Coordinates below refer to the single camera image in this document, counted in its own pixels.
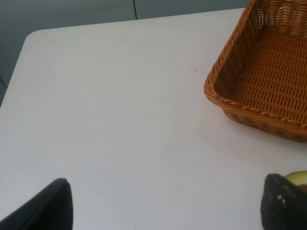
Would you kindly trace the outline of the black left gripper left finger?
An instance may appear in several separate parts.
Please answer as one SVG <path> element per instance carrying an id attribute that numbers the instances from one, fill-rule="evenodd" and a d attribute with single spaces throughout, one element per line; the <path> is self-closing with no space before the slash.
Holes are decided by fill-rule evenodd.
<path id="1" fill-rule="evenodd" d="M 71 185 L 58 178 L 0 221 L 2 230 L 72 230 Z"/>

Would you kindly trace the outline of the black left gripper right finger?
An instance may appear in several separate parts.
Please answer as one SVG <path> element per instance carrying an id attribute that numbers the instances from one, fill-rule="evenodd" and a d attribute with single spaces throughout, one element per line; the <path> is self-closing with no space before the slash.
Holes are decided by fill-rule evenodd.
<path id="1" fill-rule="evenodd" d="M 265 230 L 305 230 L 307 228 L 307 189 L 279 174 L 264 180 L 260 216 Z"/>

